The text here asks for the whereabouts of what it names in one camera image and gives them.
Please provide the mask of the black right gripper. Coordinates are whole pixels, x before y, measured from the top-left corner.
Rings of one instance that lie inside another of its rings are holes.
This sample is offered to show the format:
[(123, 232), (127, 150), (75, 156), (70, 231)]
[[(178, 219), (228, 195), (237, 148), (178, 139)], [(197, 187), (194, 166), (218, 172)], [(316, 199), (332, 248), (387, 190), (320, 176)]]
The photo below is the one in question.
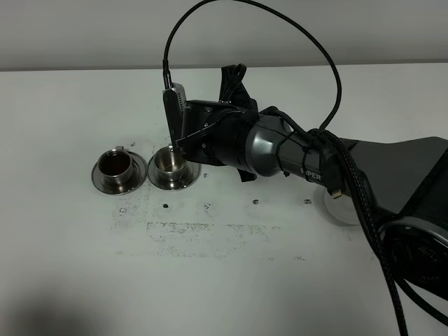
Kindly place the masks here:
[(246, 139), (258, 121), (257, 102), (242, 83), (245, 73), (243, 64), (222, 67), (220, 102), (188, 101), (181, 137), (176, 140), (189, 161), (236, 167), (242, 183), (256, 179), (254, 173), (240, 168), (248, 167)]

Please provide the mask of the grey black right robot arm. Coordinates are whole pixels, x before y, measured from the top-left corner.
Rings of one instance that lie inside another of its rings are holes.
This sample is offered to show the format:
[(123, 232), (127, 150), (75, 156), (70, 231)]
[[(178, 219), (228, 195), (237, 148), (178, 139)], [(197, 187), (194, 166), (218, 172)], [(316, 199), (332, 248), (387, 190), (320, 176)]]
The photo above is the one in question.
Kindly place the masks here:
[(230, 166), (243, 182), (299, 176), (332, 197), (348, 197), (397, 281), (447, 296), (447, 141), (397, 143), (304, 131), (276, 107), (258, 109), (243, 65), (221, 70), (218, 101), (187, 100), (182, 85), (164, 93), (175, 149), (191, 162)]

